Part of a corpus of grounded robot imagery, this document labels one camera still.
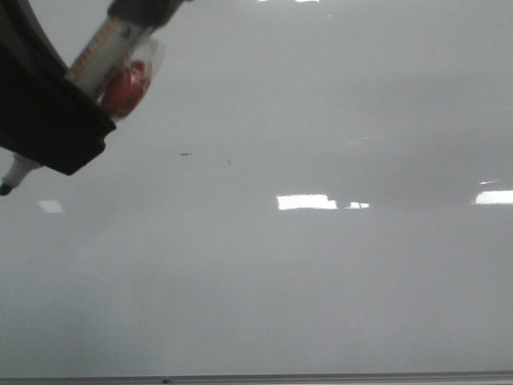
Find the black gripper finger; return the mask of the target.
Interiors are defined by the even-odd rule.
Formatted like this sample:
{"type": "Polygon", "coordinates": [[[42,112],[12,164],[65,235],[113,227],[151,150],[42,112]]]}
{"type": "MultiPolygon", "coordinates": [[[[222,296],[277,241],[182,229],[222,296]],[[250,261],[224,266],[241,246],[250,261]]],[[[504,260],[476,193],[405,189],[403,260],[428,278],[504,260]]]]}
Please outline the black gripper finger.
{"type": "Polygon", "coordinates": [[[1,3],[1,146],[72,175],[100,155],[115,124],[65,74],[28,1],[1,3]]]}

